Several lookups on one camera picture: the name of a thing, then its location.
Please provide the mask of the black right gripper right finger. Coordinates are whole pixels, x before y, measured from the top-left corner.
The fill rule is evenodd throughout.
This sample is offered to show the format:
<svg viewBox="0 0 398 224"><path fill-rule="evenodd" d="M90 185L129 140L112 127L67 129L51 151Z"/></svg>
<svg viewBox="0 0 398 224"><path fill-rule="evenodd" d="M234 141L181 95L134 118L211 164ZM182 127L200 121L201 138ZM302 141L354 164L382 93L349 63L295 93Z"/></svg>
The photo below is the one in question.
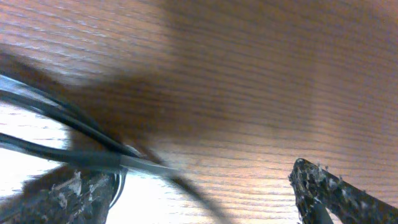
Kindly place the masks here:
<svg viewBox="0 0 398 224"><path fill-rule="evenodd" d="M320 166L299 158L289 175L295 204L304 224L397 224L397 208L345 182Z"/></svg>

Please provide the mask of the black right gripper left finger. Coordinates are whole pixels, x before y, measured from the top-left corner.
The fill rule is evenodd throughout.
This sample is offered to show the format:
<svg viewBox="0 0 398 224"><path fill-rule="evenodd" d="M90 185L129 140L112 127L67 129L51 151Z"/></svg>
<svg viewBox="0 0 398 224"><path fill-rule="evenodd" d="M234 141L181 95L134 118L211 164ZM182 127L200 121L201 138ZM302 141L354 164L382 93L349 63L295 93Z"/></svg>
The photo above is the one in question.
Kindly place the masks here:
<svg viewBox="0 0 398 224"><path fill-rule="evenodd" d="M1 223L106 223L120 178L105 172L58 167L22 182L1 197Z"/></svg>

